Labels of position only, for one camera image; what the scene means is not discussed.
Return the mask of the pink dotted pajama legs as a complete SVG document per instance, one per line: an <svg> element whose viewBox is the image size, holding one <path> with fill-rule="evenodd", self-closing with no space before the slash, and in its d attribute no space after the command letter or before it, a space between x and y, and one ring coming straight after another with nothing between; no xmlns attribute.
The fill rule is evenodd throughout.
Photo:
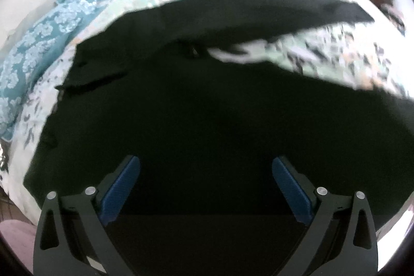
<svg viewBox="0 0 414 276"><path fill-rule="evenodd" d="M14 256L33 275L36 226L19 220L1 222L1 238Z"/></svg>

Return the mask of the teal floral pillow near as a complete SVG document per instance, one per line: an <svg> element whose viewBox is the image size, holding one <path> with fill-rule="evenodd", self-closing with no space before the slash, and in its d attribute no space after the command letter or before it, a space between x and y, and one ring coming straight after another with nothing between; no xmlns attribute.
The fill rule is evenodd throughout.
<svg viewBox="0 0 414 276"><path fill-rule="evenodd" d="M9 141L27 91L55 48L84 18L81 3L63 3L44 15L12 47L1 68L1 139Z"/></svg>

